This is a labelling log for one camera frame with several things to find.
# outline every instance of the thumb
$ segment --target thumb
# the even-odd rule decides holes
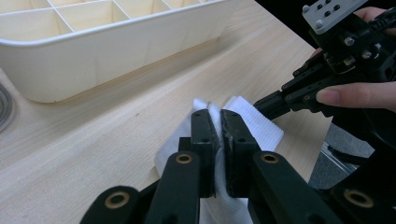
[[[325,105],[350,108],[386,108],[396,112],[396,82],[351,83],[332,86],[318,92]]]

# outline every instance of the dark background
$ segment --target dark background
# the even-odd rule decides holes
[[[256,0],[256,2],[262,5],[262,7],[266,8],[280,21],[285,23],[294,33],[299,35],[312,47],[315,49],[318,47],[318,45],[308,33],[310,26],[302,16],[303,6],[311,6],[317,2],[317,0]],[[362,7],[381,7],[388,9],[391,7],[396,7],[396,2],[394,0],[372,0],[365,3]]]

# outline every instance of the metal ring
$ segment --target metal ring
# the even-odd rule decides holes
[[[367,194],[356,189],[345,189],[344,197],[350,202],[359,207],[371,208],[374,206],[373,199]]]
[[[277,163],[279,162],[279,158],[272,155],[272,154],[268,154],[268,153],[262,153],[262,161],[265,161],[267,163]]]
[[[121,197],[119,201],[114,202],[114,199],[117,197]],[[116,209],[123,207],[125,204],[129,202],[129,194],[124,191],[118,191],[110,194],[105,201],[105,206],[109,209]]]
[[[186,164],[192,162],[192,156],[187,154],[181,154],[176,157],[178,163]]]

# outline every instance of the human hand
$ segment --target human hand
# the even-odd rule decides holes
[[[366,7],[355,12],[365,21],[384,12],[385,9]],[[388,29],[387,35],[396,37],[396,29]],[[396,112],[396,82],[351,83],[331,86],[317,93],[317,100],[325,105],[349,108],[386,108]]]

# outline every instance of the towel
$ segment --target towel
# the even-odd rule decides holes
[[[215,164],[216,198],[211,197],[200,201],[201,224],[248,224],[252,223],[248,212],[248,199],[231,198],[226,190],[224,148],[221,138],[220,109],[218,106],[194,99],[190,114],[177,127],[165,144],[158,150],[155,164],[158,174],[163,174],[166,161],[170,155],[177,152],[179,137],[191,136],[191,113],[208,109],[219,137],[219,150]],[[262,150],[274,151],[283,136],[271,120],[264,117],[252,104],[241,96],[233,96],[223,109],[238,113]]]

